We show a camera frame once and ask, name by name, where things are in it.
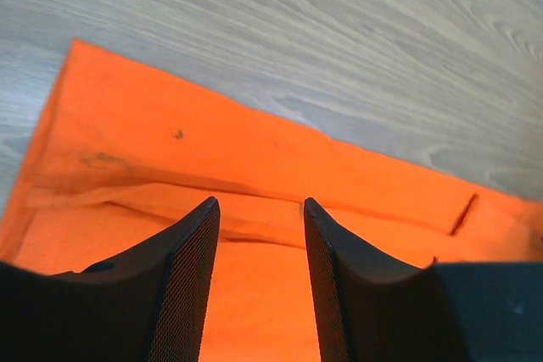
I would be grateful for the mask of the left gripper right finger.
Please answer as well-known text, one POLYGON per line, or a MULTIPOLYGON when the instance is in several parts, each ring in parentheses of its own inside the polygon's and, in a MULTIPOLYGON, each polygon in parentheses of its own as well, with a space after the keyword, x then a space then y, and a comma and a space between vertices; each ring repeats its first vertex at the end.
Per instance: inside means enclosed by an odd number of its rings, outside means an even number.
POLYGON ((305 245, 324 361, 464 361, 438 270, 400 261, 305 200, 305 245))

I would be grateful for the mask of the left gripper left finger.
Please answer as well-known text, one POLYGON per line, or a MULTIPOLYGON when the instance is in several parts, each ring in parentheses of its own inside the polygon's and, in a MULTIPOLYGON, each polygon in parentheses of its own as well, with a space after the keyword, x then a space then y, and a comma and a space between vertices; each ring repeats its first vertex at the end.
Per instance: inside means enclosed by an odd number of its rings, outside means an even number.
POLYGON ((197 360, 219 230, 219 203, 207 198, 81 272, 2 264, 2 360, 197 360))

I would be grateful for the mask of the orange t shirt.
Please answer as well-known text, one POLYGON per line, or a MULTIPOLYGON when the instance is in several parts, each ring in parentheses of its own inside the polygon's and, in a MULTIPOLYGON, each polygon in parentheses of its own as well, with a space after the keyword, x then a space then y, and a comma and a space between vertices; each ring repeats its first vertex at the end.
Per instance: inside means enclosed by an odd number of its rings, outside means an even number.
POLYGON ((1 257, 80 271, 206 198, 221 234, 205 361, 317 361, 303 208, 411 265, 541 260, 542 207, 333 140, 76 40, 1 220, 1 257))

